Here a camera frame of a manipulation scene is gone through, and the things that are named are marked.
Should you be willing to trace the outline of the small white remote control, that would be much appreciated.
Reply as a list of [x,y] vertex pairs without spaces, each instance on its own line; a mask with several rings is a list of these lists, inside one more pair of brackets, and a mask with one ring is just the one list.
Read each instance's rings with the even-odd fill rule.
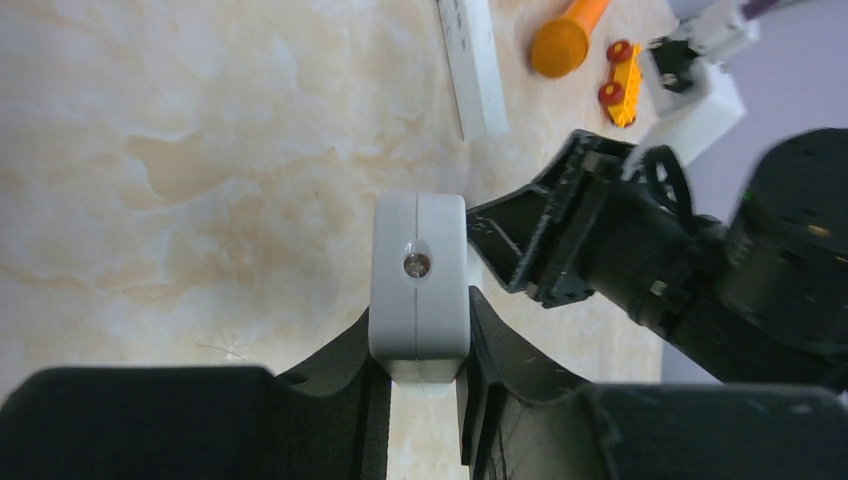
[[463,197],[413,193],[376,203],[368,347],[399,386],[450,385],[471,348]]

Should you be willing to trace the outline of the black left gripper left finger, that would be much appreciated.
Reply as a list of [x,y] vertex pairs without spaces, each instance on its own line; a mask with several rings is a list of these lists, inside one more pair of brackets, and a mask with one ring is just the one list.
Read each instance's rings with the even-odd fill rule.
[[51,368],[1,409],[5,479],[383,479],[368,320],[295,367]]

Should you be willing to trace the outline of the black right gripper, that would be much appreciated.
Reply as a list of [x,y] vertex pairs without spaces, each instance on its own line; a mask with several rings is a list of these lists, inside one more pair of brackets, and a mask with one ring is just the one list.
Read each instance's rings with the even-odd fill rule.
[[527,185],[467,212],[471,246],[508,293],[545,309],[582,302],[595,290],[636,324],[704,358],[749,337],[749,326],[719,301],[724,228],[697,216],[683,168],[668,147],[644,158],[646,182],[617,182],[574,271],[563,241],[582,195],[617,181],[636,145],[574,130]]

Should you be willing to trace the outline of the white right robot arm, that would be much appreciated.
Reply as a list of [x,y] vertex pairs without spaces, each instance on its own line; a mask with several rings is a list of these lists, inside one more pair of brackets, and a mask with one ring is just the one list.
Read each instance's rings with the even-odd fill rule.
[[574,131],[530,183],[471,208],[500,285],[546,309],[600,294],[723,382],[847,388],[847,132],[787,138],[729,224],[696,214],[667,146]]

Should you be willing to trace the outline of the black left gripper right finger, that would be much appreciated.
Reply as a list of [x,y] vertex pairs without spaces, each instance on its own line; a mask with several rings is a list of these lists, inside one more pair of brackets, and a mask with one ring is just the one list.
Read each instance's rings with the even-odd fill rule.
[[473,479],[843,479],[847,409],[821,388],[596,384],[505,324],[471,287],[457,380]]

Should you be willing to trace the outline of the white remote battery cover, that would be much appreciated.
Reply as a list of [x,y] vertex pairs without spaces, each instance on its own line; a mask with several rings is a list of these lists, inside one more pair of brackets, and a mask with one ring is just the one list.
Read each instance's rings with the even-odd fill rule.
[[463,140],[508,132],[489,2],[438,0],[436,4]]

